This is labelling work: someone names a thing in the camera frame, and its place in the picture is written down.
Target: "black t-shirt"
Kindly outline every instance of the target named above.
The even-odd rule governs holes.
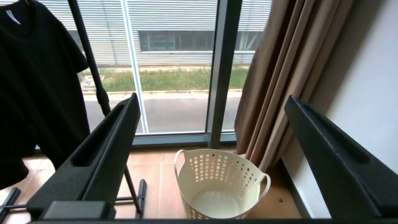
[[[4,170],[6,161],[20,164],[37,144],[58,168],[89,135],[76,75],[87,67],[43,4],[20,0],[0,7],[0,154],[6,155],[0,159],[0,188],[6,186],[2,173],[11,172]]]

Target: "white label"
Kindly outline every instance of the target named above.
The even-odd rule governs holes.
[[[18,23],[19,25],[21,24],[13,15],[13,13],[11,12],[11,10],[6,10],[7,15],[16,23]]]

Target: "curtain fold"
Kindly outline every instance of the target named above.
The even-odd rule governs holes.
[[[237,153],[265,171],[282,155],[289,95],[308,100],[353,0],[278,0],[253,56],[235,120]]]

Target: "baseboard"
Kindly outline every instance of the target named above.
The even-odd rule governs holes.
[[[276,164],[276,166],[280,170],[280,174],[282,174],[282,178],[286,183],[287,188],[289,189],[290,193],[292,194],[292,198],[294,203],[296,204],[297,210],[300,213],[302,218],[311,218],[310,214],[308,213],[307,208],[305,207],[303,200],[300,197],[299,192],[296,189],[296,186],[293,183],[292,178],[290,177],[289,173],[287,172],[286,166],[283,163],[282,159]]]

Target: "grass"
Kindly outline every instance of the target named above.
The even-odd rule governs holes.
[[[141,88],[143,91],[159,90],[208,90],[210,86],[210,68],[199,68],[195,70],[142,70],[140,71]],[[135,91],[134,80],[130,70],[100,70],[104,76],[103,86],[106,91]],[[242,88],[248,68],[233,67],[229,88]],[[79,74],[91,75],[90,72]]]

